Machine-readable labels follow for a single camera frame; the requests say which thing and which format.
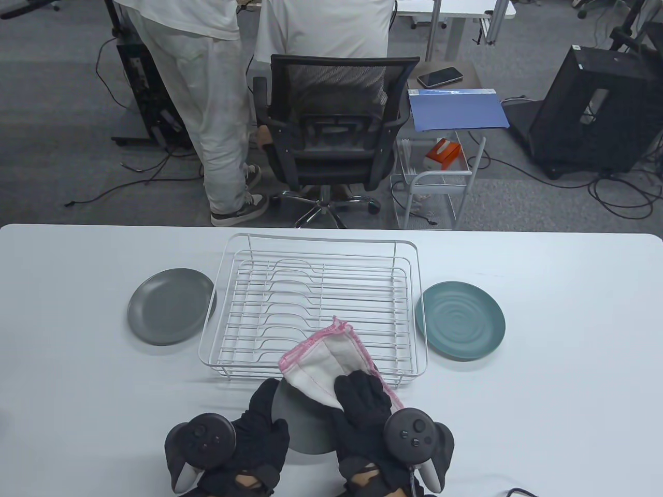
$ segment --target gray carpet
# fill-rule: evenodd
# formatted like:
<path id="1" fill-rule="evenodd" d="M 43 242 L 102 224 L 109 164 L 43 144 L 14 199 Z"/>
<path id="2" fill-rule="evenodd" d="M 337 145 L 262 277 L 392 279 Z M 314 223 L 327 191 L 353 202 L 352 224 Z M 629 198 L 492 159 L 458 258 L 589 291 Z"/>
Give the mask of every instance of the gray carpet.
<path id="1" fill-rule="evenodd" d="M 119 148 L 109 139 L 123 109 L 107 94 L 94 74 L 101 43 L 110 38 L 110 23 L 101 1 L 64 0 L 62 10 L 42 9 L 12 21 L 0 21 L 0 226 L 8 223 L 86 223 L 128 225 L 210 225 L 202 182 L 154 183 L 119 190 L 104 199 L 71 208 L 71 199 L 93 197 L 107 188 L 137 179 L 119 166 L 149 167 L 163 153 L 151 148 Z M 593 46 L 605 38 L 611 19 L 603 9 L 592 10 L 581 21 L 570 0 L 544 0 L 543 5 L 516 5 L 516 19 L 507 21 L 496 46 L 472 42 L 478 25 L 467 23 L 459 57 L 474 61 L 486 86 L 502 97 L 545 96 L 571 43 Z M 248 62 L 253 50 L 258 14 L 243 12 L 239 23 Z M 446 33 L 438 36 L 441 57 Z M 398 18 L 390 37 L 390 54 L 424 55 L 428 28 L 410 30 L 409 20 Z M 131 91 L 119 57 L 110 44 L 100 66 L 120 102 Z M 504 131 L 487 132 L 488 151 L 544 178 Z M 463 142 L 467 155 L 473 144 Z M 250 160 L 267 169 L 265 157 L 252 151 Z M 195 160 L 171 160 L 164 177 L 191 177 Z M 568 176 L 558 182 L 574 185 L 590 178 Z M 641 174 L 629 179 L 657 190 Z M 276 192 L 282 185 L 266 171 L 259 187 Z M 395 228 L 394 209 L 386 184 L 373 195 L 383 204 L 377 216 L 353 210 L 343 216 L 349 227 Z M 601 195 L 613 203 L 641 203 L 623 186 L 601 186 Z M 284 202 L 252 222 L 254 226 L 288 226 L 305 211 Z M 628 211 L 637 215 L 645 211 Z M 464 229 L 513 231 L 604 231 L 663 235 L 663 203 L 644 221 L 611 215 L 585 189 L 560 190 L 493 163 L 477 177 L 467 206 Z M 315 226 L 329 226 L 328 219 Z M 426 227 L 425 222 L 412 227 Z"/>

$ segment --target blue folder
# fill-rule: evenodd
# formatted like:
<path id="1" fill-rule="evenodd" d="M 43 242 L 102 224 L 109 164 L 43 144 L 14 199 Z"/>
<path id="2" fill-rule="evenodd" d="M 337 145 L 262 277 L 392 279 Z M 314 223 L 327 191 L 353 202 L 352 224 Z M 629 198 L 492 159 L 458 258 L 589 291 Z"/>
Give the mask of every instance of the blue folder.
<path id="1" fill-rule="evenodd" d="M 508 128 L 494 89 L 410 89 L 417 131 Z"/>

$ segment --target dish rack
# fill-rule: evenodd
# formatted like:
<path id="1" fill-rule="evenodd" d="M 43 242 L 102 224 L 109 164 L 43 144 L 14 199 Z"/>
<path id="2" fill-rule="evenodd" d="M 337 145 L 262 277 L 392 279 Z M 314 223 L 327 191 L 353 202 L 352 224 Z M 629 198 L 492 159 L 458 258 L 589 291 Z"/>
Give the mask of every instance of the dish rack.
<path id="1" fill-rule="evenodd" d="M 222 376 L 278 378 L 285 352 L 333 317 L 348 321 L 385 381 L 398 386 L 426 370 L 418 251 L 408 241 L 237 234 L 228 240 L 198 353 Z"/>

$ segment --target smartphone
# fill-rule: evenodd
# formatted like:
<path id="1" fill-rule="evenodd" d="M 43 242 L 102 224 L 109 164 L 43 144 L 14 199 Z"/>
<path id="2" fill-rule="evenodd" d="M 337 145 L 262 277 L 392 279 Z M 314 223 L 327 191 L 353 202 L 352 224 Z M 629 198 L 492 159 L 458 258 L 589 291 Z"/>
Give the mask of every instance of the smartphone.
<path id="1" fill-rule="evenodd" d="M 428 74 L 422 74 L 416 78 L 424 88 L 435 88 L 462 81 L 463 74 L 456 68 L 446 68 Z"/>

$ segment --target pink trim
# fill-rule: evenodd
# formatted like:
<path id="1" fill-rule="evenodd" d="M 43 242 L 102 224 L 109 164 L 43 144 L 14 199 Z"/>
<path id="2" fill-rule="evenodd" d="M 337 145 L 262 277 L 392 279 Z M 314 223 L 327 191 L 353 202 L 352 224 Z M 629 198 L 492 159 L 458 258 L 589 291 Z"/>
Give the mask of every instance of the pink trim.
<path id="1" fill-rule="evenodd" d="M 364 360 L 366 366 L 365 370 L 371 373 L 373 376 L 380 378 L 380 381 L 382 382 L 385 392 L 387 393 L 387 395 L 389 395 L 389 397 L 391 397 L 393 406 L 396 408 L 396 410 L 402 409 L 404 407 L 402 402 L 400 401 L 398 396 L 394 393 L 394 391 L 391 389 L 391 387 L 387 385 L 387 383 L 385 383 L 385 381 L 383 380 L 382 375 L 378 371 L 377 367 L 375 367 L 375 363 L 373 362 L 371 355 L 366 350 L 366 347 L 364 347 L 364 344 L 359 339 L 359 336 L 355 332 L 354 328 L 352 328 L 352 326 L 348 322 L 341 321 L 336 316 L 333 319 L 333 323 L 329 327 L 321 331 L 318 331 L 317 333 L 315 333 L 305 341 L 301 342 L 290 352 L 286 352 L 283 355 L 281 360 L 278 362 L 278 368 L 281 370 L 283 375 L 285 376 L 286 373 L 293 366 L 302 362 L 303 357 L 316 343 L 318 343 L 321 340 L 324 340 L 330 335 L 347 335 L 348 338 L 350 338 L 350 341 L 355 346 L 355 348 L 357 349 L 357 351 Z"/>

